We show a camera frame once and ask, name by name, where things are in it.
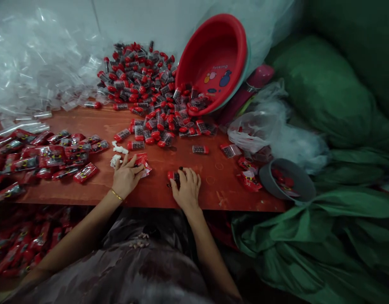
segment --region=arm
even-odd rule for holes
[[[142,174],[138,173],[144,167],[133,168],[136,159],[135,155],[127,163],[127,157],[124,157],[121,165],[116,164],[112,189],[117,195],[110,190],[101,202],[22,280],[21,284],[37,279],[48,279],[94,250],[99,242],[98,236],[101,235],[110,216],[141,179]]]
[[[234,283],[216,243],[210,233],[203,212],[199,207],[198,194],[201,185],[200,175],[190,168],[178,170],[181,187],[178,190],[176,182],[171,179],[173,197],[184,211],[192,228],[196,242],[197,255],[207,275],[216,282],[219,288],[234,297],[241,295]]]

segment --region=woman's right hand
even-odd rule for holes
[[[200,175],[196,175],[193,169],[183,168],[183,171],[178,170],[181,184],[180,189],[178,189],[178,186],[173,179],[170,179],[170,184],[172,186],[173,198],[182,208],[186,216],[188,216],[193,211],[200,209],[198,196],[202,181]]]

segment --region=red plastic basin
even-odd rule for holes
[[[246,56],[245,30],[233,15],[215,15],[196,30],[179,61],[176,84],[191,82],[213,103],[199,112],[189,111],[189,115],[210,113],[230,96]]]

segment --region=woman's left hand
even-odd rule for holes
[[[127,162],[127,159],[128,157],[126,155],[123,163],[120,164],[120,162],[117,162],[114,168],[112,189],[122,199],[125,199],[134,190],[141,177],[143,177],[142,170],[144,169],[144,165],[134,168],[137,155],[134,155],[129,162]]]

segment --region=hand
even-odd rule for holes
[[[129,162],[127,162],[127,159],[128,157],[126,155],[123,163],[120,165],[120,162],[117,162],[114,168],[112,189],[122,199],[125,199],[137,186],[138,181],[143,176],[142,170],[144,169],[144,165],[134,168],[137,155],[134,155]]]
[[[198,196],[202,181],[200,175],[196,175],[193,169],[183,168],[183,171],[178,170],[181,188],[178,190],[178,186],[173,179],[170,179],[170,184],[172,186],[173,198],[186,216],[188,216],[191,212],[200,209]]]

